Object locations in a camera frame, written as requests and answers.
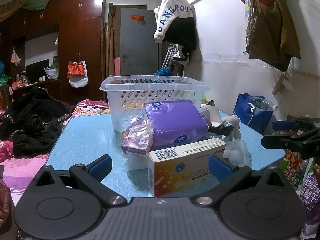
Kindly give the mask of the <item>small purple tissue pack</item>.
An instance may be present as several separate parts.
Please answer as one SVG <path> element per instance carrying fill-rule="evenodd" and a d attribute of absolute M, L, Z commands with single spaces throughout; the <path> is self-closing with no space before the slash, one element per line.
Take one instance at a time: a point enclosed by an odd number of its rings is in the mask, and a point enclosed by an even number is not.
<path fill-rule="evenodd" d="M 121 148 L 127 155 L 148 155 L 153 144 L 153 122 L 134 116 L 123 136 Z"/>

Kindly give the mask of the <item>blue shopping bag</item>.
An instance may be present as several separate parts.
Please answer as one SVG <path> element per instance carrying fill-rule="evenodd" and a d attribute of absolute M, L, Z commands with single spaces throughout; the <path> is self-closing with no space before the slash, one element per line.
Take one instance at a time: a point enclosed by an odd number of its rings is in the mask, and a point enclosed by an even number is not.
<path fill-rule="evenodd" d="M 272 111 L 265 111 L 260 108 L 251 110 L 251 96 L 248 93 L 238 94 L 235 103 L 233 115 L 236 115 L 240 121 L 256 132 L 263 134 L 267 124 L 269 123 Z"/>

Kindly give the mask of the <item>black hair clip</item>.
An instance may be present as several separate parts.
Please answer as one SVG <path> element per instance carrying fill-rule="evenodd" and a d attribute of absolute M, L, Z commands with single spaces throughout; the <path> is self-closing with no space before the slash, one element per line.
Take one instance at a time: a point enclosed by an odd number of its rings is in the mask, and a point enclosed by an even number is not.
<path fill-rule="evenodd" d="M 233 125 L 220 124 L 218 127 L 209 126 L 208 132 L 216 135 L 223 135 L 225 137 L 229 136 L 233 132 Z"/>

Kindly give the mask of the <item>clear plastic water bottle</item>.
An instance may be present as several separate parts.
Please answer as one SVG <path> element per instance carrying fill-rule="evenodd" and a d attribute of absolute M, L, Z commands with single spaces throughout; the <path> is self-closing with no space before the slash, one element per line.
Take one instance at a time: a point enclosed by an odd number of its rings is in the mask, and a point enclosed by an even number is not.
<path fill-rule="evenodd" d="M 255 108 L 262 109 L 264 111 L 277 111 L 278 106 L 272 102 L 266 100 L 265 98 L 253 96 L 250 99 L 250 103 L 255 106 Z"/>

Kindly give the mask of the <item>white orange medicine box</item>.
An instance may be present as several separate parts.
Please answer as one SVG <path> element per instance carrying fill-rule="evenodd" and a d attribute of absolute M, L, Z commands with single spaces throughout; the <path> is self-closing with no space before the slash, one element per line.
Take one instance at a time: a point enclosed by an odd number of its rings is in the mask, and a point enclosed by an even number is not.
<path fill-rule="evenodd" d="M 151 151 L 148 187 L 154 197 L 164 196 L 203 182 L 213 175 L 209 158 L 223 156 L 226 143 L 219 138 Z"/>

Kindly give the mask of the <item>pink floral bedding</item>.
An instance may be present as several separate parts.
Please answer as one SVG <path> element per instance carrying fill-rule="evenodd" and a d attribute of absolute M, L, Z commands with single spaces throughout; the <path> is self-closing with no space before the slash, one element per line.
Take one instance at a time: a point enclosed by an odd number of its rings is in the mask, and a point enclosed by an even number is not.
<path fill-rule="evenodd" d="M 99 114 L 110 114 L 108 104 L 102 100 L 92 101 L 86 99 L 76 105 L 71 118 Z"/>

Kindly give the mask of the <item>large purple tissue pack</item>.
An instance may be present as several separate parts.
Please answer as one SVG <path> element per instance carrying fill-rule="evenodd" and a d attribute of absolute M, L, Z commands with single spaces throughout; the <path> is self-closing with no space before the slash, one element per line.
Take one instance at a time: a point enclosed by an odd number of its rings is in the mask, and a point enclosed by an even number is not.
<path fill-rule="evenodd" d="M 144 111 L 152 122 L 153 151 L 200 141 L 209 128 L 191 101 L 146 103 Z"/>

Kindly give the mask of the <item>pile of black clothes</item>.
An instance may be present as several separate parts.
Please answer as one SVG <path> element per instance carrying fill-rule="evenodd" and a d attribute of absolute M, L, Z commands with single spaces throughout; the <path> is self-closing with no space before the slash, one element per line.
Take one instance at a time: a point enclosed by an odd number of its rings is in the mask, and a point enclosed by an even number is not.
<path fill-rule="evenodd" d="M 69 109 L 45 89 L 32 88 L 1 114 L 1 141 L 13 143 L 16 158 L 49 153 L 70 117 Z"/>

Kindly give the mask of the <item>olive hanging cloth bag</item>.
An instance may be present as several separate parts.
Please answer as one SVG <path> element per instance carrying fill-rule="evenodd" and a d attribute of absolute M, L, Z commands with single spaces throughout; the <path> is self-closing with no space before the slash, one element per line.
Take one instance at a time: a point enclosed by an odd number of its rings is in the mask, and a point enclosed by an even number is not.
<path fill-rule="evenodd" d="M 295 24 L 286 0 L 247 0 L 246 52 L 286 72 L 293 57 L 301 58 Z"/>

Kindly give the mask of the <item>red white plastic bag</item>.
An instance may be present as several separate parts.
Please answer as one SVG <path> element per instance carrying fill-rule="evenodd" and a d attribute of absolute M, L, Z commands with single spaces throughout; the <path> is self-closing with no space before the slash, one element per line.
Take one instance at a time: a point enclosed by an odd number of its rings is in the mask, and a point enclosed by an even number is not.
<path fill-rule="evenodd" d="M 85 87 L 88 84 L 88 74 L 85 61 L 69 61 L 67 78 L 71 87 Z"/>

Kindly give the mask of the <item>blue plastic bag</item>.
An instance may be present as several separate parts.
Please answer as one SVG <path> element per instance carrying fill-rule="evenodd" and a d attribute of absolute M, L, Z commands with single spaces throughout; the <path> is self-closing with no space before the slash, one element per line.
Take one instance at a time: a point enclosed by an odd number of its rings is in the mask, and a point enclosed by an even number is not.
<path fill-rule="evenodd" d="M 154 75 L 156 75 L 156 76 L 170 76 L 171 74 L 172 74 L 171 67 L 161 68 L 157 72 L 154 73 Z"/>

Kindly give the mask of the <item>dark red wooden wardrobe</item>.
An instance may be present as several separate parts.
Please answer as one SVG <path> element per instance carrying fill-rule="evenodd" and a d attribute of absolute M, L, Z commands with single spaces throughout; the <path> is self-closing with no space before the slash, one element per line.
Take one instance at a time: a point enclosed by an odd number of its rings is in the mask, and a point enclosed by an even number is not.
<path fill-rule="evenodd" d="M 61 99 L 77 103 L 90 99 L 102 100 L 100 85 L 105 77 L 103 66 L 105 0 L 49 0 L 41 11 L 17 9 L 1 21 L 1 58 L 9 65 L 12 77 L 22 71 L 25 64 L 15 67 L 12 52 L 24 57 L 27 40 L 50 33 L 58 33 L 58 57 Z M 73 88 L 67 79 L 68 64 L 84 61 L 88 84 Z"/>

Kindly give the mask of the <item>grey metal door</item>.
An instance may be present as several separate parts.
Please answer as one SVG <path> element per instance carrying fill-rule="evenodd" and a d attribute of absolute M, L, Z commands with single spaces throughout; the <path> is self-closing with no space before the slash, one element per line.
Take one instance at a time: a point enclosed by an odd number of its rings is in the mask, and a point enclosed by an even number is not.
<path fill-rule="evenodd" d="M 138 8 L 121 8 L 120 12 L 120 74 L 153 75 L 159 65 L 154 12 Z"/>

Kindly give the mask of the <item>black hanging garment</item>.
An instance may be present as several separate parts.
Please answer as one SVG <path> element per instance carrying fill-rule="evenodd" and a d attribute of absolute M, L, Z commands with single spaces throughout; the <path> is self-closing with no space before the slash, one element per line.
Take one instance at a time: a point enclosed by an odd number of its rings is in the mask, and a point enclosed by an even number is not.
<path fill-rule="evenodd" d="M 165 33 L 164 41 L 182 46 L 181 52 L 187 58 L 191 51 L 196 50 L 194 18 L 175 18 Z"/>

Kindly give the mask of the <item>white hoodie blue letters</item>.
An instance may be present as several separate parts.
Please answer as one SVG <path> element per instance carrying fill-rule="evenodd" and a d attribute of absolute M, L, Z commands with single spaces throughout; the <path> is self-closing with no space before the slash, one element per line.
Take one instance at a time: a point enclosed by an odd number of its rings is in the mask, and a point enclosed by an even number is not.
<path fill-rule="evenodd" d="M 154 41 L 162 43 L 167 30 L 176 18 L 193 18 L 191 6 L 187 0 L 162 0 L 158 10 L 155 10 L 157 29 Z"/>

